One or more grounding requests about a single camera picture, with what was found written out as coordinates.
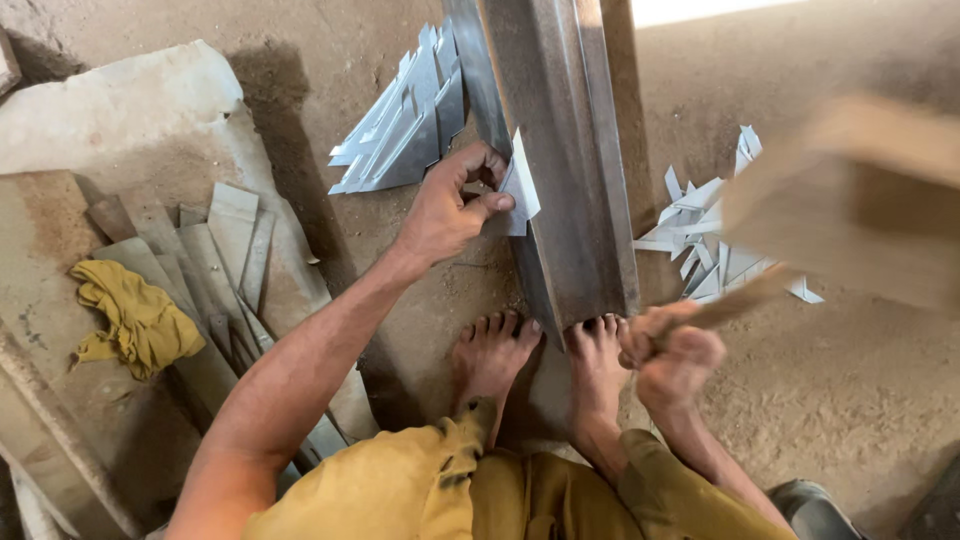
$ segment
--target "hammer handle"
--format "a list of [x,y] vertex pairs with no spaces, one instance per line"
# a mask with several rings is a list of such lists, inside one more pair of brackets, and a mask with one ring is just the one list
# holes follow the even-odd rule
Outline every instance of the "hammer handle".
[[774,264],[742,287],[704,305],[686,319],[671,321],[662,332],[651,337],[653,347],[650,356],[666,351],[670,334],[677,328],[691,326],[704,330],[714,329],[778,296],[784,287],[803,276],[803,272],[782,262]]

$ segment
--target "steel beam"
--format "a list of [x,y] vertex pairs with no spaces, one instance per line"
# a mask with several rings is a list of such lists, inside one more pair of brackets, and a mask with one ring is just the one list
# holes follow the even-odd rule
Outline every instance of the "steel beam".
[[481,138],[520,128],[541,211],[511,239],[548,337],[639,308],[627,191],[599,0],[444,0]]

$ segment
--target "man's right hand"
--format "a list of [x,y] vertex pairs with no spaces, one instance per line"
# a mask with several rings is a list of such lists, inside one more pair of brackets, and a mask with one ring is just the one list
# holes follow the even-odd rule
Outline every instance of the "man's right hand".
[[697,309],[692,301],[651,307],[630,319],[626,331],[617,333],[625,365],[637,370],[636,395],[651,415],[693,407],[697,392],[727,353],[716,332],[680,327],[670,335],[665,353],[649,357],[651,338],[671,321],[685,319]]
[[467,202],[460,190],[464,184],[477,180],[498,189],[507,174],[507,165],[483,141],[438,163],[423,180],[394,249],[411,258],[422,274],[437,262],[459,255],[480,234],[485,221],[516,205],[512,196],[496,192]]

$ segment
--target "yellow clothing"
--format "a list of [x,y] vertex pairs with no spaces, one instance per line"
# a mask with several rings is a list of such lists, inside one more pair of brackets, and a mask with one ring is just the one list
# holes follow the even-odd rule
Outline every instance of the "yellow clothing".
[[119,357],[135,378],[145,380],[206,345],[197,325],[163,289],[147,285],[119,262],[84,260],[70,275],[86,282],[77,291],[78,301],[101,310],[110,321],[109,331],[81,341],[81,362]]
[[341,450],[251,516],[242,540],[469,539],[470,474],[496,404],[470,402],[456,421],[381,431]]
[[338,452],[253,514],[242,539],[796,540],[648,431],[621,438],[630,464],[619,497],[589,467],[552,454],[481,458],[494,407],[475,400],[456,422]]

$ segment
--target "dirty foot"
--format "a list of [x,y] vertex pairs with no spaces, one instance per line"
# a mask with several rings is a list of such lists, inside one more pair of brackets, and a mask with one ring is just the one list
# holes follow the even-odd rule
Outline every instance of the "dirty foot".
[[460,331],[460,338],[453,347],[454,413],[477,396],[490,396],[496,400],[496,423],[488,448],[493,448],[503,406],[516,374],[527,363],[543,336],[540,324],[530,319],[520,327],[519,337],[514,337],[518,319],[513,310],[507,311],[506,315],[497,312],[490,317],[480,317]]
[[614,315],[597,317],[591,328],[580,323],[564,333],[572,377],[569,425],[571,444],[612,484],[626,466],[616,413],[620,390],[630,371],[620,367],[617,332],[626,321]]

